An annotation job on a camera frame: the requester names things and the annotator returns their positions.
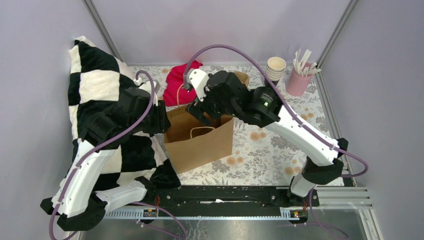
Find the brown paper bag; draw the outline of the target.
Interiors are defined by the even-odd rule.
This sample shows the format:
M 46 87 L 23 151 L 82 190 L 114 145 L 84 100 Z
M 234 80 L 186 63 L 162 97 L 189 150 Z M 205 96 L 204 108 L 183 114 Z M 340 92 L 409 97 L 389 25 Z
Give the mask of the brown paper bag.
M 185 105 L 167 112 L 171 127 L 164 134 L 164 147 L 178 174 L 228 157 L 233 151 L 234 119 L 222 116 L 204 125 L 186 111 Z

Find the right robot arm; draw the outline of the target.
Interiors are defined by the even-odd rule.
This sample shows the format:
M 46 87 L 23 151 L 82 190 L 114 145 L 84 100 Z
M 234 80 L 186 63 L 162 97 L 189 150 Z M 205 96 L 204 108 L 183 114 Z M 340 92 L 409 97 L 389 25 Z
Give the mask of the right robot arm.
M 282 136 L 306 154 L 302 172 L 293 177 L 286 193 L 291 205 L 301 205 L 315 186 L 341 176 L 342 154 L 336 149 L 348 142 L 328 137 L 303 121 L 271 85 L 249 90 L 235 73 L 225 70 L 211 74 L 191 69 L 183 80 L 196 93 L 186 111 L 201 123 L 210 126 L 222 116 L 238 118 Z

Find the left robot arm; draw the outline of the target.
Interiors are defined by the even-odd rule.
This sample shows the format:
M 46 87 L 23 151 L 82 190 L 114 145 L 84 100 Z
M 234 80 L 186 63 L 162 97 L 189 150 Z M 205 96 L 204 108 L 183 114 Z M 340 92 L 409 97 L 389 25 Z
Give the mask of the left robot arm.
M 41 202 L 41 208 L 64 231 L 88 231 L 105 214 L 122 206 L 152 204 L 154 187 L 143 176 L 108 190 L 94 191 L 94 186 L 108 160 L 132 134 L 164 133 L 169 127 L 165 106 L 158 101 L 153 86 L 125 89 L 115 104 L 85 121 L 81 143 L 63 185 L 55 196 Z

